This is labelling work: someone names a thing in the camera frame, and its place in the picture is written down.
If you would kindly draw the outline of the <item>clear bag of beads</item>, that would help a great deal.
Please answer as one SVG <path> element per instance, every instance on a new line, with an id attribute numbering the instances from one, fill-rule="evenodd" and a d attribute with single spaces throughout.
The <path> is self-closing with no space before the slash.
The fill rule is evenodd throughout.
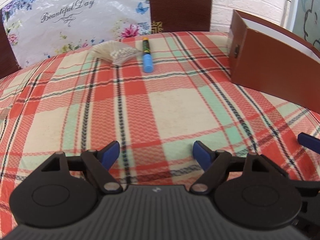
<path id="1" fill-rule="evenodd" d="M 143 52 L 135 47 L 112 40 L 96 44 L 89 50 L 89 55 L 117 66 L 142 54 Z"/>

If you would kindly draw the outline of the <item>blue marker pen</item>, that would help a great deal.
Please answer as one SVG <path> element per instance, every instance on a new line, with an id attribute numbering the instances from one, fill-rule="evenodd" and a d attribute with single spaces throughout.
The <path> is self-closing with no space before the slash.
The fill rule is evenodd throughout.
<path id="1" fill-rule="evenodd" d="M 143 70 L 145 73 L 153 72 L 153 60 L 150 51 L 149 39 L 143 38 Z"/>

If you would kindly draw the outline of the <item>plaid bed sheet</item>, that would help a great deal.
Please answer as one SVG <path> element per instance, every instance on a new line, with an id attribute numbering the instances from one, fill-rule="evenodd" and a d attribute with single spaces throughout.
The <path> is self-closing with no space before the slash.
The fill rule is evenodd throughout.
<path id="1" fill-rule="evenodd" d="M 319 155 L 297 142 L 319 136 L 319 115 L 231 82 L 227 36 L 180 32 L 149 38 L 154 70 L 94 59 L 88 45 L 1 79 L 1 235 L 16 222 L 13 189 L 56 151 L 77 155 L 121 144 L 111 174 L 123 185 L 191 185 L 195 140 L 243 157 L 264 154 L 292 179 L 319 180 Z"/>

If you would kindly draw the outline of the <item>brown open storage box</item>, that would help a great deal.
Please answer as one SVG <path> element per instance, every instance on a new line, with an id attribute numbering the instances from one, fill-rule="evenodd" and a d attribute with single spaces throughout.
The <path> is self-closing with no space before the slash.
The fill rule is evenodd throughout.
<path id="1" fill-rule="evenodd" d="M 312 44 L 234 10 L 228 49 L 232 83 L 319 112 L 319 50 Z"/>

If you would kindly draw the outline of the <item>grey door with drawing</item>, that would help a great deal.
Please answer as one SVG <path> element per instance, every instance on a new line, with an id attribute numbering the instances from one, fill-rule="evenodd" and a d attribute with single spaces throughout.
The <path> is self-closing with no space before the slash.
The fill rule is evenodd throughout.
<path id="1" fill-rule="evenodd" d="M 293 33 L 319 50 L 319 0 L 298 0 Z"/>

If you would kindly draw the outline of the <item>floral white pillow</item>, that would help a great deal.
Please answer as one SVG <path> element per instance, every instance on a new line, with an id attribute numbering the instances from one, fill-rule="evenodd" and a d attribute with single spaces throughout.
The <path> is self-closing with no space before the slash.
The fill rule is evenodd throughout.
<path id="1" fill-rule="evenodd" d="M 150 0 L 11 0 L 2 23 L 20 67 L 151 32 Z"/>

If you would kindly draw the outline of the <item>white door frame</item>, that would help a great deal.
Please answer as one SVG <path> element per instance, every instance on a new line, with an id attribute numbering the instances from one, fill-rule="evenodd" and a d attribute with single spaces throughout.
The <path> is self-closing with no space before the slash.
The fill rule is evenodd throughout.
<path id="1" fill-rule="evenodd" d="M 293 31 L 298 9 L 298 0 L 285 0 L 281 26 L 289 31 Z"/>

